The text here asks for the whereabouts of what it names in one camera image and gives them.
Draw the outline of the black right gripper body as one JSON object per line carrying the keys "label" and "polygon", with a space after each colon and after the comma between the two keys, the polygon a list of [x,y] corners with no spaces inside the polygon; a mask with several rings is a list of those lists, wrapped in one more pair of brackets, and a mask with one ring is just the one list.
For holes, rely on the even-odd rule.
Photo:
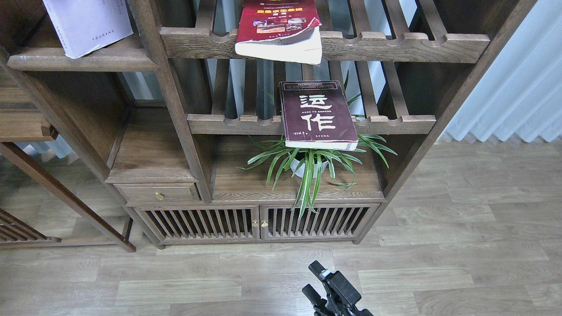
{"label": "black right gripper body", "polygon": [[368,309],[358,310],[356,304],[361,300],[361,294],[345,278],[336,271],[313,272],[323,284],[327,298],[323,299],[313,290],[313,308],[315,316],[371,316]]}

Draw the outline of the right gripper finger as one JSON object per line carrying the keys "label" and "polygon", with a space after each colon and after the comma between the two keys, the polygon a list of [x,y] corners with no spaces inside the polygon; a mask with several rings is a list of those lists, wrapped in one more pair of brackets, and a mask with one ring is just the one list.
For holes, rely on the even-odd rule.
{"label": "right gripper finger", "polygon": [[307,297],[307,299],[311,302],[313,307],[321,307],[323,304],[323,298],[318,294],[317,290],[311,286],[311,284],[307,284],[302,288],[303,294]]}
{"label": "right gripper finger", "polygon": [[331,278],[332,272],[320,264],[317,260],[313,261],[308,266],[309,270],[315,275],[315,277],[321,282],[328,282]]}

